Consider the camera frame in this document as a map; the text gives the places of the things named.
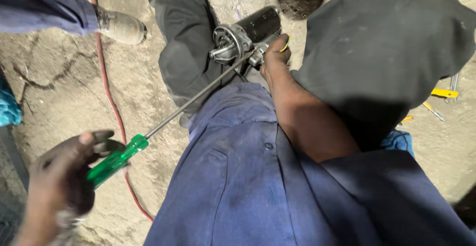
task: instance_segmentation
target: dusty concrete floor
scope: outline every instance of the dusty concrete floor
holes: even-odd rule
[[[460,0],[476,10],[476,0]],[[238,19],[235,7],[246,16],[279,0],[210,0],[219,20]],[[142,20],[147,41],[128,46],[103,38],[110,87],[122,114],[128,138],[144,133],[173,111],[158,70],[164,41],[147,0],[99,0],[107,9],[126,12]],[[305,12],[282,5],[283,31],[292,35],[291,67],[300,67],[306,35]],[[119,131],[104,95],[93,36],[72,36],[57,29],[28,34],[0,34],[0,64],[23,109],[23,122],[15,137],[26,162],[60,141],[86,129]],[[441,112],[439,121],[423,107],[411,111],[415,120],[403,130],[413,135],[416,159],[443,196],[458,200],[476,181],[476,57],[463,69],[461,98],[446,104],[430,97]],[[441,82],[447,88],[449,80]],[[175,165],[187,145],[187,133],[177,121],[151,140],[151,146],[132,159],[130,179],[145,209],[158,211]],[[84,245],[141,245],[150,221],[135,207],[115,175],[98,189],[96,204],[81,228]]]

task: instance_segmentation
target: shirt button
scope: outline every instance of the shirt button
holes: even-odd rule
[[[266,150],[271,150],[271,149],[273,149],[273,144],[271,144],[271,143],[265,143],[264,146],[265,146],[265,149],[266,149]]]

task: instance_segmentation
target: yellow tool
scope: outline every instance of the yellow tool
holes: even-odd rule
[[[406,117],[402,120],[402,122],[408,122],[408,121],[411,121],[411,120],[413,120],[413,116],[406,116]]]
[[[451,97],[451,98],[456,98],[459,95],[459,93],[456,91],[443,90],[443,89],[433,89],[431,94],[441,96],[441,97]]]
[[[445,119],[435,109],[433,109],[433,107],[427,101],[423,102],[423,105],[426,107],[426,109],[430,110],[431,113],[435,114],[435,116],[437,116],[440,121],[445,121]]]

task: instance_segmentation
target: red air hose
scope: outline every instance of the red air hose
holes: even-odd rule
[[[92,4],[98,4],[98,0],[91,0],[91,2]],[[99,65],[101,66],[102,83],[104,84],[104,91],[106,92],[106,96],[108,97],[109,103],[111,104],[112,110],[114,111],[114,115],[116,115],[116,120],[119,124],[119,129],[122,136],[122,143],[127,144],[126,131],[124,129],[124,124],[122,123],[122,118],[120,116],[119,110],[116,106],[116,103],[114,103],[114,100],[112,99],[112,96],[111,96],[111,91],[109,90],[108,75],[106,73],[106,64],[104,63],[104,56],[102,54],[101,34],[99,33],[95,33],[95,34],[96,34],[96,47],[98,49]],[[139,200],[137,200],[137,196],[134,192],[134,189],[132,188],[129,182],[127,167],[122,170],[124,172],[124,181],[126,182],[126,186],[129,190],[130,195],[134,199],[134,202],[136,203],[137,207],[147,218],[149,218],[151,221],[154,221],[154,219],[144,210],[144,208],[142,208]]]

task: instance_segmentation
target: dirty shoe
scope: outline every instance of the dirty shoe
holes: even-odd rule
[[[129,45],[145,40],[147,30],[139,19],[122,12],[108,11],[97,5],[94,5],[94,10],[98,16],[97,32]]]

